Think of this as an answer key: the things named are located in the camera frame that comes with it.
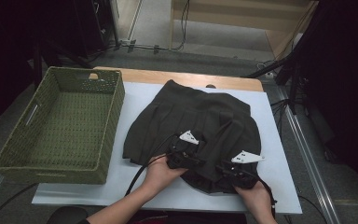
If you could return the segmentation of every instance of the floor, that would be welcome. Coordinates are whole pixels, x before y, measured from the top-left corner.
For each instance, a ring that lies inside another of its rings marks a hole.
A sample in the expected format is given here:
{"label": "floor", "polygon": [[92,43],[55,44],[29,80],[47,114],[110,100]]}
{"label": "floor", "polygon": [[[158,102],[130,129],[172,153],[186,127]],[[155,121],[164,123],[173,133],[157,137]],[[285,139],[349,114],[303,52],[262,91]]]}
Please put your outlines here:
{"label": "floor", "polygon": [[[136,40],[137,45],[159,45],[161,48],[169,46],[167,37],[169,15],[166,12],[167,8],[170,8],[170,1],[122,0],[117,1],[119,8],[123,7],[120,3],[127,4],[127,8],[131,9],[127,18],[136,19],[135,23],[123,22],[126,23],[126,28],[123,25],[124,28],[122,27],[120,36],[124,43],[128,40]],[[137,10],[133,6],[138,6],[139,3],[142,4],[138,16],[135,17]],[[263,62],[273,59],[263,30],[188,22],[186,33],[185,47],[180,52],[159,51],[155,53],[153,50],[120,48],[104,53],[91,65],[239,77],[253,73],[257,70],[257,66],[264,66]],[[180,44],[182,37],[180,22],[177,21],[172,45]],[[63,59],[63,61],[65,66],[77,66],[68,60]],[[290,88],[290,83],[284,87],[276,86],[270,77],[262,76],[258,79],[262,81],[271,103],[281,100],[282,92],[285,93]],[[30,86],[1,116],[0,148],[5,143],[24,107],[27,106],[33,92],[34,87]],[[311,156],[321,173],[337,212],[339,222],[331,223],[358,223],[357,174],[345,164],[333,164],[324,159],[323,145],[313,130],[310,120],[306,117],[304,109],[299,105],[296,111],[296,119],[301,125],[302,133],[306,136]],[[317,211],[317,209],[322,210],[320,198],[315,193],[316,188],[297,143],[296,133],[291,128],[290,116],[285,114],[282,116],[282,145],[298,194],[310,202],[300,199],[303,214],[290,217],[277,215],[278,222],[324,223],[321,214]],[[26,185],[3,179],[0,187],[0,204],[24,187]],[[0,223],[46,223],[49,216],[59,206],[32,205],[34,191],[35,188],[31,188],[9,203],[0,212]],[[90,214],[101,209],[92,206],[85,208]],[[248,219],[249,223],[255,223],[251,216],[248,216]]]}

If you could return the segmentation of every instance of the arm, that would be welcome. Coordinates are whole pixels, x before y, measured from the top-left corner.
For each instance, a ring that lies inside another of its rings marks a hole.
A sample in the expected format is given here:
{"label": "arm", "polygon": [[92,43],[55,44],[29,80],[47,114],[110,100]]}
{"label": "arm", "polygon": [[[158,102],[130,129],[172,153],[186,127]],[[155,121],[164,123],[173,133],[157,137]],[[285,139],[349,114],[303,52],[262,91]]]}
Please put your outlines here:
{"label": "arm", "polygon": [[185,171],[186,169],[170,169],[166,157],[154,161],[148,166],[145,180],[138,189],[88,217],[87,221],[91,224],[127,223],[145,203],[152,200]]}
{"label": "arm", "polygon": [[238,187],[234,188],[242,197],[243,202],[255,217],[257,223],[277,223],[271,214],[269,193],[261,182],[258,181],[252,189],[241,189]]}

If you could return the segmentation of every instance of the cable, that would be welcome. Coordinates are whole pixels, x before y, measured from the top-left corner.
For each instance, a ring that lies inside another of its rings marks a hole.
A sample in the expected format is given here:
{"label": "cable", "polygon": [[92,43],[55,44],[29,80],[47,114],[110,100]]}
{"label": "cable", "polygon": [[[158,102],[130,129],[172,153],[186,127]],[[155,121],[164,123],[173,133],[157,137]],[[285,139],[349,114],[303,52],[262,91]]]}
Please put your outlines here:
{"label": "cable", "polygon": [[183,9],[182,12],[182,18],[181,18],[181,27],[182,27],[182,43],[174,48],[174,49],[165,49],[165,48],[160,48],[160,47],[156,47],[156,46],[149,46],[149,45],[121,45],[122,47],[127,47],[127,48],[136,48],[136,49],[152,49],[152,50],[165,50],[165,51],[178,51],[184,48],[185,46],[185,42],[186,42],[186,27],[187,27],[187,18],[188,18],[188,11],[190,9],[190,0],[187,0],[186,4],[185,4],[185,8]]}
{"label": "cable", "polygon": [[266,189],[266,191],[267,191],[267,193],[268,193],[268,195],[269,195],[269,199],[270,199],[270,203],[271,203],[271,213],[272,213],[272,216],[275,218],[275,203],[276,203],[277,201],[275,201],[275,199],[274,199],[274,197],[273,197],[273,195],[272,195],[272,190],[271,190],[271,188],[269,187],[269,185],[268,185],[263,179],[261,179],[261,177],[258,176],[258,175],[254,175],[254,174],[252,174],[252,173],[250,173],[250,172],[247,172],[247,171],[245,171],[245,170],[241,170],[241,172],[243,172],[243,173],[245,173],[245,174],[247,174],[247,175],[249,175],[249,176],[251,176],[251,177],[257,179],[257,180],[260,181],[260,183],[264,186],[264,188]]}
{"label": "cable", "polygon": [[[88,61],[85,61],[85,63],[92,63],[92,62],[94,62],[95,60],[97,60],[99,57],[101,57],[101,55],[103,55],[104,53],[106,53],[108,50],[110,50],[110,49],[115,49],[117,46],[116,45],[110,45],[110,46],[108,46],[108,47],[106,47],[106,49],[103,49],[103,50],[99,50],[99,51],[97,51],[97,52],[94,52],[94,53],[92,53],[92,54],[90,54],[90,55],[88,55],[88,56],[94,56],[92,59],[90,59],[90,60],[88,60]],[[67,58],[67,57],[63,57],[63,58],[59,58],[59,60],[62,62],[62,64],[69,64],[69,65],[71,65],[71,64],[76,64],[76,63],[74,63],[74,62],[68,62],[68,61],[66,61],[66,60],[70,60],[69,58]]]}
{"label": "cable", "polygon": [[286,222],[288,224],[293,224],[292,217],[290,217],[289,215],[284,215],[284,219],[286,219]]}
{"label": "cable", "polygon": [[[174,136],[176,136],[176,134],[171,134],[170,136],[166,137],[155,149],[153,149],[153,151],[150,152],[150,155],[149,155],[149,158],[150,158],[150,159],[149,159],[148,161],[151,160],[151,158],[153,157],[153,154],[154,154],[159,148],[161,148],[162,145],[164,145],[164,143],[168,141],[168,139],[170,139],[170,138],[172,138],[172,137],[174,137]],[[125,196],[127,196],[127,195],[129,195],[129,194],[131,193],[131,190],[132,190],[132,188],[133,188],[133,185],[136,183],[136,180],[139,178],[139,176],[141,175],[141,173],[144,171],[144,169],[145,169],[147,166],[149,166],[153,161],[156,161],[156,160],[158,160],[158,159],[160,159],[160,158],[163,158],[163,157],[166,157],[166,156],[168,156],[168,155],[159,156],[159,157],[153,159],[152,161],[148,162],[147,164],[144,164],[143,166],[141,166],[141,168],[139,168],[138,172],[137,172],[137,173],[135,174],[135,176],[133,177],[133,179],[132,179],[132,181],[131,181],[131,183],[130,183],[130,185],[129,185],[129,188],[128,188],[127,191],[126,191]]]}
{"label": "cable", "polygon": [[284,111],[286,110],[286,107],[289,105],[289,102],[290,102],[289,99],[284,99],[271,104],[271,107],[276,106],[275,108],[272,108],[272,114],[274,118],[279,112],[279,117],[276,122],[277,122],[278,133],[281,140],[282,140],[282,118],[283,118]]}
{"label": "cable", "polygon": [[313,203],[311,202],[308,198],[304,197],[304,196],[301,196],[301,195],[297,195],[298,198],[300,199],[304,199],[305,201],[307,201],[308,203],[310,203],[315,209],[316,211],[318,211],[318,213],[322,216],[322,218],[324,219],[324,223],[327,224],[327,220],[326,218],[324,217],[324,214],[321,212],[321,210],[319,210],[319,208]]}
{"label": "cable", "polygon": [[292,35],[292,38],[290,38],[290,40],[287,42],[287,44],[285,45],[284,49],[282,50],[281,53],[279,53],[275,59],[277,60],[278,58],[280,58],[284,52],[286,51],[287,47],[290,45],[290,43],[292,43],[292,46],[293,46],[293,43],[295,41],[295,35],[296,35],[296,32],[298,31],[298,29],[301,27],[302,23],[304,22],[305,18],[307,18],[308,14],[310,13],[310,11],[313,9],[313,6],[315,5],[315,2],[312,3],[312,5],[310,6],[310,8],[306,11],[306,13],[300,18],[300,21],[298,22],[297,26],[296,26],[296,29],[293,31],[293,35]]}
{"label": "cable", "polygon": [[[275,62],[277,62],[277,61],[275,61],[275,60],[268,60],[268,61],[265,61],[265,62],[263,62],[263,63],[258,63],[258,64],[256,65],[256,67],[257,67],[257,70],[256,70],[256,71],[261,70],[261,69],[263,69],[263,68],[266,68],[266,67],[267,67],[267,66],[266,66],[266,63],[275,63]],[[272,69],[272,71],[273,71],[275,74],[278,74],[277,71],[275,71],[275,69]]]}
{"label": "cable", "polygon": [[33,188],[34,186],[36,186],[36,184],[32,184],[28,187],[26,187],[25,189],[20,190],[18,193],[16,193],[15,195],[13,195],[11,198],[7,199],[4,203],[2,203],[2,205],[0,206],[0,211],[11,201],[13,201],[15,198],[17,198],[19,195],[21,195],[23,192],[27,191],[28,189]]}

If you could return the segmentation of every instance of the table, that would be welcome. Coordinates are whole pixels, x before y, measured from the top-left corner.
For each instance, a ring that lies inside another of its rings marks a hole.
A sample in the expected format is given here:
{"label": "table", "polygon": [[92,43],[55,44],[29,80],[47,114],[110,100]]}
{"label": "table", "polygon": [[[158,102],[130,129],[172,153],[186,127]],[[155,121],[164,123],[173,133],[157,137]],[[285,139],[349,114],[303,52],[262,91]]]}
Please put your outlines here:
{"label": "table", "polygon": [[[267,95],[262,92],[263,89],[258,80],[133,69],[119,70],[123,74],[126,96],[117,126],[117,135],[106,184],[40,184],[33,203],[108,205],[122,198],[139,169],[138,165],[121,158],[127,131],[143,108],[154,98],[162,84],[172,78],[179,84],[187,83],[195,89],[208,92],[224,91],[240,100],[246,99],[246,103],[251,106],[260,105],[251,108],[252,117],[256,120],[260,131],[261,154],[266,157],[264,161],[259,163],[258,173],[272,188],[274,197],[278,201],[276,205],[277,213],[302,213]],[[217,88],[232,88],[233,90],[204,88],[207,84],[213,84]],[[145,172],[139,177],[135,188],[139,186],[144,177]],[[246,209],[241,198],[236,194],[215,193],[209,195],[197,189],[192,189],[181,178],[176,179],[156,198],[145,204],[143,208],[214,212],[243,212]]]}

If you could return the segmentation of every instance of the wooden table edge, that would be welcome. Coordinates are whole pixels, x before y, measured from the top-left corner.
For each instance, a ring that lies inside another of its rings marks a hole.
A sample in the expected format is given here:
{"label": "wooden table edge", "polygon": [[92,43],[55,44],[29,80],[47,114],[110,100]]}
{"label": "wooden table edge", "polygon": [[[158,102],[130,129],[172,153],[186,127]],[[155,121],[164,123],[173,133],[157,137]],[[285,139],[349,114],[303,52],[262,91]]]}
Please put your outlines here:
{"label": "wooden table edge", "polygon": [[260,80],[253,78],[222,77],[204,74],[165,72],[103,66],[97,66],[94,69],[119,70],[122,74],[123,81],[127,82],[165,84],[168,80],[172,79],[180,85],[189,87],[206,87],[207,85],[213,85],[217,89],[224,90],[263,91],[263,87]]}

